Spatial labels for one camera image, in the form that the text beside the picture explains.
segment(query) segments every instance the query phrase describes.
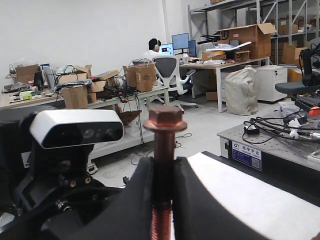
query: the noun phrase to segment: hex bolt head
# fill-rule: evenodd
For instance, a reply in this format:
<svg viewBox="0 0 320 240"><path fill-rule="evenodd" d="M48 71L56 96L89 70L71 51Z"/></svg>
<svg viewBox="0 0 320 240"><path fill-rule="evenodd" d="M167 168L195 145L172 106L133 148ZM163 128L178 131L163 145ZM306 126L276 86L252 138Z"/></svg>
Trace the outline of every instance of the hex bolt head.
<svg viewBox="0 0 320 240"><path fill-rule="evenodd" d="M149 111L149 120L144 127L153 132L180 132L187 128L182 120L182 111L174 106L159 106Z"/></svg>

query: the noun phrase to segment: headphones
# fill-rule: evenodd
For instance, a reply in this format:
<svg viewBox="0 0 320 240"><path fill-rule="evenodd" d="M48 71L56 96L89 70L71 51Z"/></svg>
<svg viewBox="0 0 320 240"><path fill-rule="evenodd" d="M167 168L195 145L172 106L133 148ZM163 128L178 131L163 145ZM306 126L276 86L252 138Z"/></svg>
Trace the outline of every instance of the headphones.
<svg viewBox="0 0 320 240"><path fill-rule="evenodd" d="M160 46L159 46L159 40L156 39L157 44L154 46L154 50L159 51L160 50Z"/></svg>

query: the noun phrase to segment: white desk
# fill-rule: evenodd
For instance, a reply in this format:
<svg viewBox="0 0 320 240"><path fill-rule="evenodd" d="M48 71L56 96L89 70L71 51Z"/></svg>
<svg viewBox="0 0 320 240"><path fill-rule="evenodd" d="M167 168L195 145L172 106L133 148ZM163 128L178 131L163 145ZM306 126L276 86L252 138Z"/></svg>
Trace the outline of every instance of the white desk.
<svg viewBox="0 0 320 240"><path fill-rule="evenodd" d="M202 153L188 160L217 201L267 238L310 240L320 232L319 207Z"/></svg>
<svg viewBox="0 0 320 240"><path fill-rule="evenodd" d="M215 70L216 74L216 85L217 85L217 96L218 96L218 110L219 113L225 112L227 108L223 108L223 102L222 102L222 87L221 87L221 70L232 68L239 65L244 64L250 64L254 62L260 62L262 60L265 60L265 64L270 64L270 57L263 57L258 59L251 59L244 62L236 62L236 63L226 63L226 64L220 64L220 65L203 65L203 64L197 64L197 63L190 63L185 65L180 65L181 69L202 69L202 70ZM195 98L194 90L192 89L192 97Z"/></svg>

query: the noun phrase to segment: white cabinet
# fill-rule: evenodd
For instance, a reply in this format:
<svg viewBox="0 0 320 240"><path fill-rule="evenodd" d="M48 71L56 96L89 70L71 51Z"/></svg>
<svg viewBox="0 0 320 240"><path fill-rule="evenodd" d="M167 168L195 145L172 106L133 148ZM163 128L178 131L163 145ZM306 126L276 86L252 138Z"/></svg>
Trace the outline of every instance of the white cabinet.
<svg viewBox="0 0 320 240"><path fill-rule="evenodd" d="M256 68L255 94L258 100L275 102L287 95L276 91L275 85L288 82L288 70L277 65Z"/></svg>

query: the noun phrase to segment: white camera housing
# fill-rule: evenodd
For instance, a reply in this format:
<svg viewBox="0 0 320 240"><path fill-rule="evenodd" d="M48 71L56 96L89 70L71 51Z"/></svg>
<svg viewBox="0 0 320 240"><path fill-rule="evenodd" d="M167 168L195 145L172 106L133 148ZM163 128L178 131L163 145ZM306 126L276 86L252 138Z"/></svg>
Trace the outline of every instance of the white camera housing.
<svg viewBox="0 0 320 240"><path fill-rule="evenodd" d="M35 116L29 130L44 149L114 142L124 135L113 110L46 110Z"/></svg>

